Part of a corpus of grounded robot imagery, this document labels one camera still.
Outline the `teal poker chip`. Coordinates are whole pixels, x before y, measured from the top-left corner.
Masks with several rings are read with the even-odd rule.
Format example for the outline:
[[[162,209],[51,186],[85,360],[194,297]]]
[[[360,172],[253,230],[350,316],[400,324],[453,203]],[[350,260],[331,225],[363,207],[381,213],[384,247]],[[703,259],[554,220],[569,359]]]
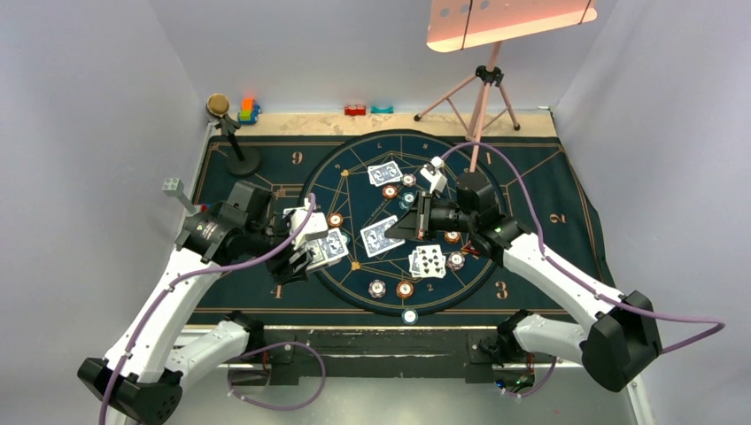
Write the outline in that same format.
[[[413,206],[414,202],[415,193],[406,192],[399,198],[399,207],[404,211],[408,211]]]

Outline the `blue playing card deck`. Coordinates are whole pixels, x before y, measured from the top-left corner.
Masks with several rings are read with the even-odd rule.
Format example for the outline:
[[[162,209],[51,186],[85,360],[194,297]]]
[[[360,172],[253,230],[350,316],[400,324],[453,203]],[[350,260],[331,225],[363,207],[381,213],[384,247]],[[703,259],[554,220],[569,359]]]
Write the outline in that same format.
[[[306,267],[308,273],[333,266],[349,255],[347,239],[339,228],[332,228],[326,237],[306,243],[305,248],[312,255]]]

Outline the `orange poker chip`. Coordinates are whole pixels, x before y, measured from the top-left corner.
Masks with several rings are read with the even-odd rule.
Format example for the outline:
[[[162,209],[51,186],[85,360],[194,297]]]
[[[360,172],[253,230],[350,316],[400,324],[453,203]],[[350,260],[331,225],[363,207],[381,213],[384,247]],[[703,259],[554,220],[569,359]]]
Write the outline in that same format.
[[[399,188],[395,185],[384,185],[382,187],[382,195],[385,199],[394,199],[399,195]]]
[[[456,244],[461,241],[461,234],[456,231],[445,232],[444,239],[447,243]]]
[[[330,228],[339,228],[344,224],[344,216],[339,212],[333,212],[327,218],[327,223]]]

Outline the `pink white poker chip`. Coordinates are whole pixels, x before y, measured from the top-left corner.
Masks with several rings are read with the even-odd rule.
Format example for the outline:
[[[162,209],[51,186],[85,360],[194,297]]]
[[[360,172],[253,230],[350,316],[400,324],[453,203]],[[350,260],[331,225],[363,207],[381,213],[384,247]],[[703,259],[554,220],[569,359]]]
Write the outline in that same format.
[[[413,174],[404,174],[400,182],[404,187],[412,188],[416,185],[416,178]]]
[[[465,256],[459,252],[452,252],[446,258],[446,267],[452,271],[459,271],[464,268]]]

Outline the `orange chip stack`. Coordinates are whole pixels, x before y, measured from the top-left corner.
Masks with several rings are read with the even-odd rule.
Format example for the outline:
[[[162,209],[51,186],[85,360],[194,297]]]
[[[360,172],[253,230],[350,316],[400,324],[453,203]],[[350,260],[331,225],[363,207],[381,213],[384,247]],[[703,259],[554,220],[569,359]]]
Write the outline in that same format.
[[[414,285],[409,281],[401,281],[397,284],[395,292],[401,299],[408,299],[414,294]]]

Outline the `pink white chip stack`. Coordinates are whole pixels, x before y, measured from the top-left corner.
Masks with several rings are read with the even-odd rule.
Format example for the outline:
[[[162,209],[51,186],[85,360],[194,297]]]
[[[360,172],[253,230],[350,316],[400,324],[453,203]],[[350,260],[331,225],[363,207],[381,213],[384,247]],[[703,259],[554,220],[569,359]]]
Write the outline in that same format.
[[[387,287],[383,281],[373,280],[368,285],[368,294],[370,297],[378,299],[382,298],[387,292]]]

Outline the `teal chip stack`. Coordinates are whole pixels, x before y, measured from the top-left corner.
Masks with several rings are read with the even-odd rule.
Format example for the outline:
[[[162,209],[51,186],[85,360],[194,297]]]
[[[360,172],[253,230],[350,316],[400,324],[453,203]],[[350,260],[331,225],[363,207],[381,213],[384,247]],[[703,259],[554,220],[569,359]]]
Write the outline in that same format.
[[[411,326],[418,321],[419,315],[415,309],[406,309],[401,313],[401,320],[404,324]]]

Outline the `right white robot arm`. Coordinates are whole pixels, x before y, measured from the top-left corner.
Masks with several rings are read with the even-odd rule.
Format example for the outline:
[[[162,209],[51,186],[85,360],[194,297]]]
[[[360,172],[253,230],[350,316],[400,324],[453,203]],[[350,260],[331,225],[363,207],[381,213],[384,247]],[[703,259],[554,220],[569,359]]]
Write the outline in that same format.
[[[494,187],[484,175],[461,174],[455,199],[443,197],[444,161],[432,158],[420,174],[430,188],[385,234],[393,239],[427,241],[438,231],[468,238],[471,253],[486,258],[545,293],[572,322],[548,320],[520,310],[497,327],[494,344],[478,350],[504,365],[544,353],[582,366],[602,388],[624,389],[662,353],[651,301],[593,279],[546,247],[532,231],[501,212]]]

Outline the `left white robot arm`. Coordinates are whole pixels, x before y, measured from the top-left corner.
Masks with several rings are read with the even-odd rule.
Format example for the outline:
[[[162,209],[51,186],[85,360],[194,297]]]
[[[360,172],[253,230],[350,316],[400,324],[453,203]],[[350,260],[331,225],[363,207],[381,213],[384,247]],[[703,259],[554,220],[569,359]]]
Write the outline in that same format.
[[[236,182],[227,199],[188,216],[164,273],[119,340],[85,359],[78,378],[99,399],[102,424],[163,424],[184,393],[220,364],[252,362],[273,349],[263,322],[228,313],[208,333],[177,339],[206,292],[221,278],[263,265],[278,284],[305,280],[317,268],[310,249],[329,235],[314,194],[279,220],[273,193]]]

